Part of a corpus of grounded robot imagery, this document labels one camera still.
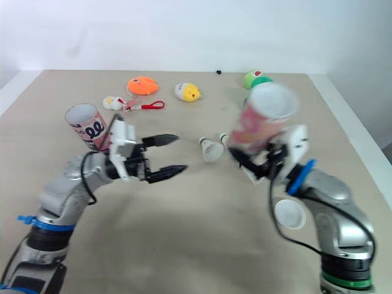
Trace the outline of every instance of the green toy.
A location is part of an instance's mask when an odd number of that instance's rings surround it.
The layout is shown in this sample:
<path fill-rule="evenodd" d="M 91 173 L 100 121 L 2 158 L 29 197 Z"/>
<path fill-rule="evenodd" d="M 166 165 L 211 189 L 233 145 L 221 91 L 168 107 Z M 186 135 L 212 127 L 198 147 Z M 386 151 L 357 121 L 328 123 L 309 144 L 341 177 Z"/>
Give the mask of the green toy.
<path fill-rule="evenodd" d="M 272 79 L 264 76 L 260 69 L 252 69 L 245 75 L 243 86 L 250 90 L 251 87 L 265 83 L 266 81 L 272 81 Z"/>
<path fill-rule="evenodd" d="M 251 88 L 253 88 L 255 85 L 266 83 L 267 81 L 272 81 L 272 78 L 266 77 L 265 75 L 255 78 L 252 82 Z"/>
<path fill-rule="evenodd" d="M 251 86 L 249 88 L 247 88 L 247 89 L 251 89 L 251 88 L 253 88 L 254 86 L 256 86 L 258 84 L 266 83 L 268 81 L 273 81 L 273 80 L 271 78 L 269 78 L 269 77 L 266 77 L 266 76 L 254 78 L 252 80 Z M 244 100 L 244 107 L 245 107 L 245 104 L 247 102 L 247 99 L 248 99 L 248 97 L 246 97 L 245 100 Z"/>
<path fill-rule="evenodd" d="M 252 83 L 253 81 L 257 78 L 260 77 L 262 75 L 262 71 L 260 69 L 252 69 L 251 71 L 249 71 L 245 77 L 244 77 L 244 82 L 243 82 L 243 86 L 246 89 L 250 89 L 252 87 Z"/>

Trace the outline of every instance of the beige table surface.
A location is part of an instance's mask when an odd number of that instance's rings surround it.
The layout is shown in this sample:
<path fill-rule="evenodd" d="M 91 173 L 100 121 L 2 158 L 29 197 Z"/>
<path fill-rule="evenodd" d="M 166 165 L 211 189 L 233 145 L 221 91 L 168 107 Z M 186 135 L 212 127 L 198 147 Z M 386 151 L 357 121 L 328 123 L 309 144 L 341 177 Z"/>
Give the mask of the beige table surface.
<path fill-rule="evenodd" d="M 198 137 L 228 132 L 247 90 L 242 74 L 44 71 L 1 117 L 1 271 L 29 230 L 16 221 L 36 213 L 43 186 L 62 173 L 69 157 L 87 152 L 64 121 L 81 102 L 102 107 L 106 96 L 128 98 L 125 84 L 137 75 L 157 80 L 158 111 L 125 113 L 138 138 L 173 133 L 182 140 L 151 148 L 153 168 L 188 164 L 175 178 L 149 185 L 120 180 L 99 189 L 98 204 L 79 221 L 65 264 L 61 293 L 319 293 L 319 257 L 277 236 L 267 210 L 267 184 L 252 185 L 227 157 L 202 159 Z M 391 293 L 392 215 L 333 114 L 306 75 L 271 74 L 291 88 L 301 110 L 291 123 L 306 123 L 318 168 L 344 180 L 374 224 L 379 252 L 372 273 L 378 293 Z M 185 103 L 173 95 L 177 83 L 200 87 L 203 100 Z M 311 218 L 290 232 L 317 245 Z"/>

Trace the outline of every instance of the red keychain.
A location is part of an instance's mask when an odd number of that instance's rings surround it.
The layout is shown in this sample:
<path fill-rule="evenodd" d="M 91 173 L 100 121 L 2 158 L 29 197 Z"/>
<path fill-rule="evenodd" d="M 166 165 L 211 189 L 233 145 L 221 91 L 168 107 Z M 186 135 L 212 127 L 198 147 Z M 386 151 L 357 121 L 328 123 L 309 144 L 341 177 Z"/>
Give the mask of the red keychain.
<path fill-rule="evenodd" d="M 130 111 L 130 110 L 140 110 L 140 109 L 161 109 L 165 107 L 165 102 L 158 100 L 155 101 L 151 104 L 134 104 L 134 102 L 130 101 L 127 104 L 124 105 L 123 110 L 124 111 Z"/>

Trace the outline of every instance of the black cable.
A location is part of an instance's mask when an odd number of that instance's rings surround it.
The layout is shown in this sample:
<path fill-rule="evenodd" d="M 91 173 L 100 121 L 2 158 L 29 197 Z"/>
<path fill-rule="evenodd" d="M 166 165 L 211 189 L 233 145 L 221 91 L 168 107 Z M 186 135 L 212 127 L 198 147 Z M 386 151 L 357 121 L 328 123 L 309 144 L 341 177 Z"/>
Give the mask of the black cable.
<path fill-rule="evenodd" d="M 300 242 L 300 241 L 297 241 L 297 240 L 294 240 L 294 239 L 291 239 L 291 238 L 285 236 L 282 233 L 282 231 L 280 230 L 279 225 L 277 224 L 277 221 L 276 221 L 275 212 L 274 212 L 274 208 L 273 208 L 273 201 L 272 201 L 273 200 L 273 186 L 274 186 L 274 180 L 275 180 L 275 177 L 274 177 L 275 169 L 276 169 L 276 164 L 275 164 L 275 162 L 272 161 L 271 162 L 271 171 L 270 171 L 270 174 L 269 174 L 269 177 L 271 178 L 271 182 L 269 184 L 269 213 L 271 214 L 271 216 L 273 218 L 273 222 L 274 222 L 274 225 L 275 225 L 275 228 L 276 228 L 277 232 L 280 234 L 280 236 L 283 239 L 285 239 L 287 241 L 290 241 L 290 242 L 293 242 L 295 244 L 304 246 L 304 247 L 306 247 L 306 248 L 316 252 L 317 254 L 321 255 L 322 254 L 321 251 L 317 250 L 316 248 L 314 248 L 314 247 L 312 247 L 312 246 L 310 246 L 310 245 L 308 245 L 306 243 L 303 243 L 303 242 Z M 299 196 L 298 198 L 301 199 L 301 200 L 306 199 L 306 200 L 310 200 L 310 201 L 313 201 L 313 202 L 317 202 L 317 203 L 319 203 L 321 205 L 324 205 L 324 206 L 327 206 L 329 208 L 332 208 L 335 211 L 337 211 L 338 213 L 340 213 L 341 215 L 343 215 L 346 218 L 348 218 L 350 221 L 352 221 L 355 224 L 357 224 L 357 226 L 359 226 L 365 232 L 365 234 L 367 235 L 367 237 L 370 239 L 370 241 L 373 244 L 373 251 L 372 251 L 371 258 L 370 258 L 371 262 L 373 261 L 375 253 L 376 253 L 376 247 L 377 247 L 377 245 L 375 243 L 375 238 L 373 237 L 373 234 L 358 219 L 356 219 L 355 217 L 353 217 L 349 213 L 346 213 L 344 210 L 342 210 L 342 209 L 340 209 L 338 207 L 335 207 L 335 206 L 333 206 L 333 205 L 331 205 L 331 204 L 329 204 L 327 202 L 324 202 L 323 200 L 320 200 L 320 199 L 317 199 L 317 198 L 311 198 L 311 197 L 308 197 L 308 196 L 305 196 L 305 195 Z"/>
<path fill-rule="evenodd" d="M 80 178 L 81 178 L 81 182 L 82 182 L 82 184 L 83 184 L 83 187 L 86 189 L 87 194 L 88 194 L 88 195 L 90 196 L 90 198 L 92 199 L 92 202 L 89 202 L 88 205 L 94 205 L 94 204 L 96 204 L 96 203 L 97 203 L 97 197 L 96 197 L 96 196 L 93 194 L 93 192 L 91 191 L 90 187 L 88 186 L 87 180 L 86 180 L 86 178 L 85 178 L 85 173 L 84 173 L 84 170 L 85 170 L 85 163 L 86 163 L 87 157 L 89 157 L 90 155 L 92 155 L 92 154 L 94 154 L 94 153 L 102 152 L 101 149 L 102 149 L 102 147 L 103 147 L 103 145 L 104 145 L 104 143 L 105 143 L 105 141 L 106 141 L 106 139 L 107 139 L 107 137 L 108 137 L 108 135 L 109 135 L 109 131 L 110 131 L 110 129 L 111 129 L 111 127 L 112 127 L 112 125 L 113 125 L 113 123 L 114 123 L 114 121 L 115 121 L 116 119 L 123 120 L 123 117 L 122 117 L 121 115 L 119 115 L 118 113 L 116 113 L 116 114 L 113 116 L 113 118 L 112 118 L 111 121 L 110 121 L 108 130 L 106 131 L 106 133 L 105 133 L 105 135 L 104 135 L 104 139 L 102 140 L 101 144 L 100 144 L 99 147 L 98 147 L 98 151 L 90 151 L 90 152 L 87 152 L 87 153 L 85 154 L 85 156 L 83 157 L 82 161 L 81 161 L 81 165 L 80 165 Z"/>
<path fill-rule="evenodd" d="M 25 239 L 29 238 L 29 236 L 30 236 L 30 232 L 22 239 L 22 241 L 20 241 L 18 247 L 13 251 L 13 253 L 12 253 L 10 259 L 8 260 L 8 263 L 7 263 L 7 265 L 6 265 L 6 268 L 4 269 L 4 271 L 3 271 L 3 273 L 2 273 L 1 280 L 0 280 L 0 284 L 4 284 L 4 283 L 6 282 L 6 275 L 7 275 L 8 270 L 10 269 L 12 260 L 13 260 L 13 259 L 15 258 L 15 256 L 17 255 L 17 253 L 18 253 L 18 251 L 19 251 L 19 248 L 20 248 L 20 245 L 22 244 L 22 242 L 23 242 Z"/>
<path fill-rule="evenodd" d="M 89 202 L 88 205 L 94 205 L 97 203 L 97 197 L 92 193 L 90 187 L 87 184 L 87 180 L 85 178 L 85 162 L 87 157 L 89 157 L 90 155 L 97 153 L 97 151 L 90 151 L 87 152 L 86 155 L 83 157 L 82 161 L 81 161 L 81 165 L 80 165 L 80 178 L 81 178 L 81 182 L 83 183 L 83 187 L 85 188 L 87 194 L 90 196 L 90 198 L 92 199 L 92 202 Z"/>
<path fill-rule="evenodd" d="M 372 242 L 373 244 L 373 251 L 372 251 L 372 255 L 370 257 L 370 261 L 373 261 L 373 258 L 375 256 L 375 252 L 376 252 L 376 243 L 375 243 L 375 238 L 373 237 L 373 234 L 368 230 L 368 228 L 366 228 L 358 219 L 356 219 L 355 217 L 353 217 L 352 215 L 350 215 L 349 213 L 346 213 L 344 210 L 335 207 L 327 202 L 324 202 L 323 200 L 317 199 L 317 198 L 311 198 L 308 196 L 300 196 L 298 197 L 299 199 L 306 199 L 306 200 L 310 200 L 313 202 L 317 202 L 319 204 L 322 204 L 324 206 L 327 206 L 329 208 L 335 209 L 337 212 L 339 212 L 341 215 L 345 216 L 346 218 L 348 218 L 350 221 L 354 222 L 355 224 L 357 224 L 357 226 L 359 226 L 366 234 L 366 236 L 369 238 L 369 240 Z"/>
<path fill-rule="evenodd" d="M 280 234 L 280 236 L 289 241 L 289 242 L 293 242 L 297 245 L 301 245 L 304 246 L 312 251 L 314 251 L 315 253 L 321 255 L 321 251 L 317 250 L 315 247 L 312 247 L 306 243 L 303 243 L 301 241 L 297 241 L 294 239 L 289 238 L 288 236 L 284 235 L 281 231 L 281 228 L 279 228 L 279 225 L 277 224 L 276 221 L 276 216 L 275 216 L 275 211 L 274 211 L 274 207 L 273 207 L 273 190 L 274 190 L 274 182 L 275 182 L 275 170 L 276 170 L 276 164 L 275 162 L 271 161 L 271 170 L 269 171 L 269 178 L 271 179 L 271 181 L 269 182 L 269 213 L 272 217 L 275 229 L 277 230 L 278 234 Z"/>

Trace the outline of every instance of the pink can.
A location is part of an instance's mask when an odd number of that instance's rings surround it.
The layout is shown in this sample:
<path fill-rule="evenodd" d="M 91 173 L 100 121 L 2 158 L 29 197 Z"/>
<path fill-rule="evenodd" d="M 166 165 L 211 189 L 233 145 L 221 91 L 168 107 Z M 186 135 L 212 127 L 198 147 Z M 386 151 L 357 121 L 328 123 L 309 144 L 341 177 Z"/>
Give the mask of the pink can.
<path fill-rule="evenodd" d="M 298 100 L 286 87 L 273 82 L 254 86 L 227 146 L 256 156 L 282 130 L 286 120 L 297 109 Z"/>
<path fill-rule="evenodd" d="M 107 125 L 95 105 L 89 103 L 75 105 L 68 109 L 65 119 L 88 148 L 98 151 L 107 132 Z M 109 138 L 106 138 L 101 151 L 108 148 Z"/>

